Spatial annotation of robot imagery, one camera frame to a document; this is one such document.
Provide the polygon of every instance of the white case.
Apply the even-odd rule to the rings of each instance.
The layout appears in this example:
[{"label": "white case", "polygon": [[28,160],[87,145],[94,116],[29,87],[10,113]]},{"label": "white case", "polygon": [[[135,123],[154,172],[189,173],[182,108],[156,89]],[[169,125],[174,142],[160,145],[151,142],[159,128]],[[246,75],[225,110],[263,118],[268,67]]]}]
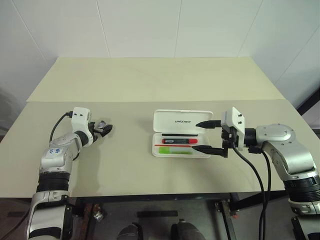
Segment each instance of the white case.
[{"label": "white case", "polygon": [[[152,154],[156,157],[170,158],[209,158],[209,154],[205,154],[194,150],[191,147],[185,147],[186,151],[192,154],[166,154],[159,153],[159,146],[162,145],[162,139],[197,139],[196,144],[185,145],[210,145],[206,136],[207,129],[198,127],[196,124],[213,119],[214,114],[211,111],[197,110],[168,110],[158,109],[153,115],[153,130],[156,132],[152,138]],[[162,136],[162,134],[187,134],[197,136]]]}]

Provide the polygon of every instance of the black cable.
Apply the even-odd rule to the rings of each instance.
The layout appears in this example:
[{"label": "black cable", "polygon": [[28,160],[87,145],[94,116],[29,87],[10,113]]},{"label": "black cable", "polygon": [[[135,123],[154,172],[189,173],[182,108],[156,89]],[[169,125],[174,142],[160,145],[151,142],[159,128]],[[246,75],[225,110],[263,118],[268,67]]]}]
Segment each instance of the black cable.
[{"label": "black cable", "polygon": [[72,161],[76,160],[78,157],[79,157],[79,152]]},{"label": "black cable", "polygon": [[68,113],[66,112],[64,115],[62,115],[62,117],[60,117],[60,119],[56,122],[56,124],[53,126],[51,134],[50,134],[50,139],[49,139],[49,143],[52,141],[52,138],[54,136],[54,132],[57,128],[57,126],[59,125],[59,123],[62,121],[62,119],[64,119],[65,116],[68,116]]},{"label": "black cable", "polygon": [[13,226],[13,228],[11,228],[2,238],[0,238],[0,240],[5,240],[9,237],[10,234],[12,234],[26,219],[26,217],[29,214],[29,209],[24,213],[24,215],[22,216],[22,218],[16,223],[16,225]]},{"label": "black cable", "polygon": [[265,162],[266,162],[266,167],[267,167],[267,171],[268,171],[268,187],[267,187],[267,191],[265,194],[265,204],[263,205],[262,211],[261,211],[261,215],[263,215],[263,232],[262,232],[262,239],[265,240],[266,237],[266,209],[268,206],[268,202],[270,199],[270,192],[271,192],[271,166],[270,166],[270,161],[269,158],[267,156],[267,154],[262,151],[262,154],[265,158]]},{"label": "black cable", "polygon": [[[262,195],[262,203],[263,203],[263,207],[266,205],[266,196],[265,196],[265,190],[264,190],[264,185],[262,183],[262,180],[261,180],[261,177],[257,171],[257,169],[255,168],[255,166],[248,160],[245,158],[245,156],[243,156],[239,151],[238,149],[236,148],[236,145],[234,142],[231,142],[231,146],[232,146],[232,149],[234,150],[234,152],[243,160],[245,161],[253,170],[253,172],[255,173],[255,176],[256,178],[258,179],[258,182],[259,182],[259,185],[260,185],[260,188],[261,188],[261,195]],[[263,223],[265,222],[264,221],[264,214],[262,214],[261,212],[261,215],[260,215],[260,219],[259,219],[259,240],[261,239],[261,236],[262,236],[262,225]]]}]

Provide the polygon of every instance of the robotic arm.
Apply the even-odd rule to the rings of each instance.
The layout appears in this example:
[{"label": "robotic arm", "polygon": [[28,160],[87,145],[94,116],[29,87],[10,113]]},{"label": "robotic arm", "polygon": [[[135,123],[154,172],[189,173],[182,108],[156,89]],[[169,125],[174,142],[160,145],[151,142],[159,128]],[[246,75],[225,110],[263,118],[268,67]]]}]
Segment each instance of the robotic arm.
[{"label": "robotic arm", "polygon": [[66,113],[72,132],[49,143],[41,158],[36,193],[32,196],[26,239],[67,240],[73,232],[73,206],[68,204],[72,163],[83,147],[97,140],[94,133],[107,135],[112,125],[101,121],[98,129],[87,108],[75,107]]},{"label": "robotic arm", "polygon": [[289,204],[298,215],[320,214],[320,177],[310,152],[296,139],[294,130],[283,124],[245,128],[244,116],[235,108],[226,111],[222,120],[200,122],[202,128],[222,127],[222,148],[198,145],[193,148],[206,154],[228,157],[235,143],[238,150],[249,147],[250,153],[263,150],[284,183]]}]

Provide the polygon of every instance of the white wall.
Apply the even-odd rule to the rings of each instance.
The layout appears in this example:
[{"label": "white wall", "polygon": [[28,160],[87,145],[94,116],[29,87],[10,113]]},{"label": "white wall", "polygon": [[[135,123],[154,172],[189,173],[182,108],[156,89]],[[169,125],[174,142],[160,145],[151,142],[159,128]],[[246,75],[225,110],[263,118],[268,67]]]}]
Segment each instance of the white wall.
[{"label": "white wall", "polygon": [[302,117],[312,129],[320,129],[320,101],[303,114]]},{"label": "white wall", "polygon": [[1,0],[0,126],[57,56],[252,56],[297,107],[320,86],[319,10],[319,0]]}]

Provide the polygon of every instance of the green marker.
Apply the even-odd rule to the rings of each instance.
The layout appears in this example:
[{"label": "green marker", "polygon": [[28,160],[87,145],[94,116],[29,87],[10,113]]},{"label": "green marker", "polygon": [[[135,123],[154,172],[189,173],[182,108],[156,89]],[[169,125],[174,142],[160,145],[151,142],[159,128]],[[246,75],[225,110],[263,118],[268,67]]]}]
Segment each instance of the green marker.
[{"label": "green marker", "polygon": [[159,147],[160,154],[193,154],[191,150],[186,150],[187,147]]}]

